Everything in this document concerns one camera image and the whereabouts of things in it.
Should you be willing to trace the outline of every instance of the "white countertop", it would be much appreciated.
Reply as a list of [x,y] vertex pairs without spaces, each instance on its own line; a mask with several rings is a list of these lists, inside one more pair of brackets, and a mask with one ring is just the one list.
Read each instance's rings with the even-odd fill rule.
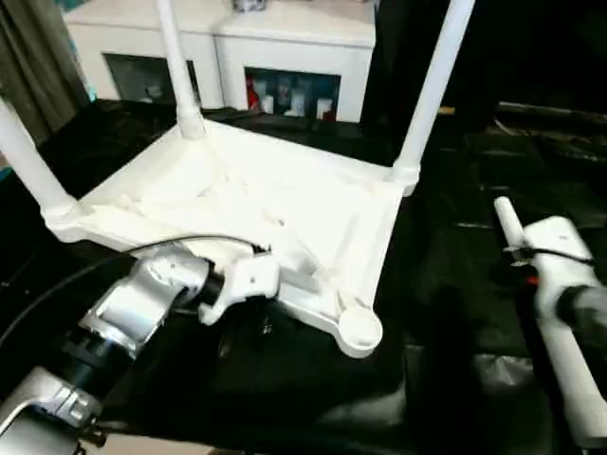
[[[235,13],[231,0],[174,0],[180,31],[374,47],[373,2],[268,0],[265,11]],[[158,29],[156,0],[92,0],[64,16],[69,25]]]

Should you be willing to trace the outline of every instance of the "wrinkled black fabric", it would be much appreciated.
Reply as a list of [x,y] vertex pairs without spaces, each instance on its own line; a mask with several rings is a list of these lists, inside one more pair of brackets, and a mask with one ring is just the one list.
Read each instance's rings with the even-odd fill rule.
[[[79,197],[174,117],[171,108],[98,101],[42,153]],[[400,145],[356,125],[233,110],[209,117],[383,165]],[[382,270],[376,309],[384,339],[373,355],[350,359],[330,336],[262,301],[231,309],[210,328],[174,316],[112,393],[101,426],[271,453],[578,453],[529,296],[502,255],[492,199],[511,197],[525,223],[571,217],[605,279],[604,173],[593,166],[548,142],[461,136],[439,120]],[[0,208],[10,214],[0,223],[10,239],[0,251],[3,330],[35,295],[108,252],[57,242],[14,177],[0,182]],[[112,263],[71,286],[20,327],[0,351],[11,366],[2,369],[1,396],[130,263]],[[22,342],[32,334],[38,348]],[[600,372],[600,349],[594,355]]]

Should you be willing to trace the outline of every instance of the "wire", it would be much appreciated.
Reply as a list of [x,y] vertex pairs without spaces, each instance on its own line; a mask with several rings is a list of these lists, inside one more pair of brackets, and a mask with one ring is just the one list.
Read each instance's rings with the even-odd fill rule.
[[502,130],[504,133],[506,133],[509,136],[516,136],[516,133],[513,132],[512,130],[510,130],[507,126],[505,126],[500,120],[498,120],[496,117],[493,118],[493,122],[497,125],[497,127]]
[[19,265],[17,270],[7,280],[0,282],[0,294],[5,289],[8,289],[19,278],[19,276],[28,269],[35,257],[36,250],[34,249],[29,257],[21,265]]
[[109,264],[118,258],[123,258],[125,256],[129,256],[129,255],[135,254],[135,253],[140,253],[141,251],[152,249],[157,246],[176,244],[179,242],[193,242],[196,240],[222,240],[225,242],[234,242],[237,244],[243,244],[243,245],[250,246],[253,249],[254,253],[260,253],[260,252],[266,251],[264,248],[258,246],[257,244],[254,244],[253,242],[251,242],[249,240],[241,239],[239,237],[234,237],[231,235],[192,234],[192,235],[184,235],[181,237],[174,237],[172,239],[160,240],[158,242],[153,242],[153,243],[141,245],[141,246],[135,246],[135,247],[127,249],[125,251],[117,252],[116,256],[112,256],[111,258],[101,259],[99,261],[96,261],[95,263],[92,263],[91,265],[81,268],[77,272],[74,272],[73,274],[65,277],[63,280],[61,280],[57,284],[51,286],[49,289],[47,289],[47,291],[45,291],[40,296],[38,296],[37,299],[35,299],[26,308],[24,308],[23,311],[21,313],[19,313],[19,315],[17,315],[17,317],[12,321],[12,323],[9,325],[7,330],[5,330],[4,334],[2,334],[2,336],[0,337],[0,351],[2,350],[2,347],[6,344],[7,339],[9,339],[9,337],[12,335],[12,333],[15,331],[15,329],[19,326],[19,324],[21,324],[21,322],[23,322],[23,320],[33,310],[35,310],[41,303],[43,303],[50,296],[52,296],[56,292],[60,291],[64,287],[72,284],[74,281],[88,275],[91,272],[94,272],[98,268],[100,268],[106,264]]
[[545,249],[545,248],[532,248],[528,246],[524,246],[522,248],[517,248],[514,251],[520,252],[525,259],[529,260],[533,258],[536,254],[549,254],[551,256],[559,256],[560,258],[565,258],[570,261],[575,261],[576,263],[584,264],[584,265],[594,265],[594,261],[592,259],[580,258],[578,256],[574,256],[572,254],[563,253],[562,251],[557,251],[554,249]]

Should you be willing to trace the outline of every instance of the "white storage unit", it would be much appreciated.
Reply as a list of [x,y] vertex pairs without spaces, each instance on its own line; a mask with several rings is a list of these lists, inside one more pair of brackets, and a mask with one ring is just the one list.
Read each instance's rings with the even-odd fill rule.
[[[247,76],[250,84],[261,74],[277,105],[276,90],[285,88],[276,81],[287,89],[299,82],[308,114],[329,98],[337,119],[359,121],[375,46],[372,2],[269,0],[265,11],[247,14],[234,13],[229,0],[174,3],[204,107],[246,109]],[[162,69],[154,60],[164,56],[155,0],[92,0],[64,18],[99,98],[166,99],[160,93],[170,87],[166,64]],[[156,70],[163,73],[156,81],[140,76]]]

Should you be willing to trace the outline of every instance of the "curtain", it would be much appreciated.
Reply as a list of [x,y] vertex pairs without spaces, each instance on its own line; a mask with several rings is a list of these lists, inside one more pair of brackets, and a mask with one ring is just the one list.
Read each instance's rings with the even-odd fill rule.
[[0,85],[36,143],[89,103],[53,0],[0,0]]

